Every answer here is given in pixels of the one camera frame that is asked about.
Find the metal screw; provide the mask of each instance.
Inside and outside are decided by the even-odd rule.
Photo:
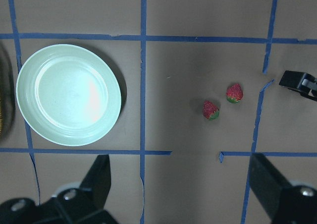
[[[302,187],[301,188],[301,194],[307,197],[313,197],[314,196],[314,191],[311,188],[308,187]]]
[[[67,193],[64,194],[64,199],[65,200],[70,200],[73,199],[76,196],[76,190],[71,189]]]
[[[24,199],[21,199],[21,200],[19,200],[17,203],[15,203],[15,204],[11,207],[11,210],[12,210],[13,212],[16,212],[16,211],[18,211],[18,210],[24,208],[24,206],[25,206],[25,200],[24,200]]]

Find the plate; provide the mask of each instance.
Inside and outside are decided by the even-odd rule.
[[[82,146],[104,137],[121,109],[118,81],[91,51],[67,44],[31,55],[17,79],[18,106],[42,137],[65,146]]]

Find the table surface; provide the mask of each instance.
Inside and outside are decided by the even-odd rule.
[[[14,86],[34,52],[73,44],[109,65],[123,99],[113,129],[82,147],[45,140],[15,104],[0,140],[0,202],[38,202],[38,180],[43,203],[110,154],[105,208],[121,224],[269,223],[247,183],[252,152],[317,186],[317,104],[278,85],[285,70],[317,76],[316,8],[317,0],[0,0],[1,66]],[[244,91],[238,104],[225,97],[233,83]],[[204,100],[220,108],[218,119],[203,117]]]

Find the blue tape line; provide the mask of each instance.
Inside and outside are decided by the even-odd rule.
[[[147,48],[147,0],[141,0],[141,88],[140,88],[140,177],[143,183],[143,209],[140,224],[144,224],[145,203],[145,92],[146,92],[146,48]]]
[[[35,154],[93,154],[93,155],[140,155],[138,150],[70,150],[70,149],[29,149],[29,148],[0,148],[1,152],[35,153]],[[145,151],[145,155],[169,156],[171,151]]]
[[[76,34],[76,33],[20,33],[21,39],[81,39],[81,40],[112,40],[139,41],[138,35],[111,36],[106,34]]]
[[[15,45],[16,62],[17,62],[18,72],[19,72],[21,67],[22,67],[21,46],[20,46],[19,32],[18,32],[18,28],[16,25],[16,14],[15,14],[14,0],[8,0],[8,2],[9,2],[11,24],[12,24],[12,31],[13,31],[13,38],[14,38],[14,45]],[[29,154],[30,154],[30,157],[31,157],[31,160],[33,163],[34,171],[35,171],[36,183],[38,186],[39,203],[40,203],[41,202],[41,192],[40,192],[39,179],[38,179],[38,175],[37,175],[37,171],[36,171],[35,157],[34,157],[34,153],[32,152],[33,145],[32,145],[32,138],[31,138],[31,130],[30,130],[30,126],[26,122],[25,122],[25,131],[26,131],[28,148],[31,151]]]
[[[186,36],[147,36],[152,42],[231,42],[231,43],[267,43],[265,38],[247,37],[186,37]]]
[[[40,205],[41,204],[41,190],[40,190],[38,172],[36,170],[34,157],[32,157],[31,154],[29,154],[29,155],[30,155],[30,158],[31,158],[31,161],[32,161],[32,164],[33,164],[34,172],[35,172],[36,184],[37,184],[37,187],[38,187],[39,205]]]
[[[317,153],[309,152],[262,152],[265,156],[272,157],[317,157]]]
[[[268,69],[268,61],[269,56],[271,54],[271,44],[272,44],[272,38],[273,38],[273,31],[274,31],[274,23],[275,23],[275,14],[276,14],[276,8],[277,8],[277,1],[278,0],[272,0],[272,8],[271,8],[271,15],[269,19],[269,25],[268,25],[268,32],[267,32],[267,45],[265,50],[265,57],[263,62],[263,74],[267,73]]]
[[[258,100],[258,107],[257,107],[257,116],[256,116],[256,121],[255,121],[255,127],[253,131],[253,143],[251,147],[251,152],[255,152],[257,148],[257,142],[258,142],[258,132],[259,132],[259,124],[260,124],[260,119],[261,119],[261,113],[262,113],[262,104],[263,104],[263,99],[264,99],[264,92],[265,90],[274,82],[274,79],[268,82],[267,84],[264,85],[264,87],[260,90],[259,93],[259,100]]]
[[[298,40],[296,38],[273,38],[272,43],[277,44],[302,44],[302,45],[317,45],[317,39]]]
[[[20,71],[22,67],[21,62],[21,47],[20,47],[20,40],[19,40],[19,32],[16,25],[16,14],[14,8],[14,0],[8,0],[9,2],[9,9],[10,9],[10,16],[11,16],[11,24],[12,24],[12,31],[13,31],[13,39],[15,45],[15,52],[16,52],[16,62],[18,66],[18,71]]]
[[[14,39],[14,35],[12,33],[2,33],[0,39]]]
[[[267,84],[265,84],[259,93],[257,117],[256,117],[256,121],[255,121],[254,131],[253,131],[253,143],[252,143],[252,147],[251,147],[252,153],[254,153],[256,151],[256,148],[257,148],[258,131],[259,131],[259,124],[260,124],[261,113],[262,113],[262,104],[263,104],[263,99],[264,99],[264,92],[273,83],[273,81],[274,81],[274,79],[271,80],[270,82],[268,82]],[[249,172],[250,172],[250,163],[249,163],[249,167],[248,167],[248,176],[247,176],[247,182],[246,182],[246,189],[245,189],[245,193],[244,193],[243,208],[242,208],[242,215],[241,215],[241,224],[245,223],[246,216],[247,216],[247,207],[248,207],[249,193],[250,193]]]
[[[224,158],[224,154],[223,154],[222,151],[220,151],[220,153],[219,153],[219,162],[220,162],[220,163],[222,163],[223,158]]]
[[[249,166],[248,166],[246,188],[245,188],[245,191],[244,191],[244,199],[243,199],[243,207],[242,207],[242,215],[241,215],[241,224],[245,223],[246,217],[247,217],[247,208],[248,208],[249,194],[250,194],[249,173],[250,173],[250,162],[249,162]]]
[[[245,151],[221,151],[220,152],[223,158],[225,156],[250,156],[252,152],[245,152]]]
[[[250,156],[252,152],[244,152],[244,151],[221,151],[221,156]],[[313,152],[261,152],[265,156],[268,157],[317,157],[317,153]]]

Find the red strawberry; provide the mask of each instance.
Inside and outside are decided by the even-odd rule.
[[[233,104],[238,103],[243,98],[243,91],[240,84],[235,84],[227,89],[227,100]]]
[[[208,120],[214,120],[219,116],[219,109],[210,101],[204,102],[203,115]]]

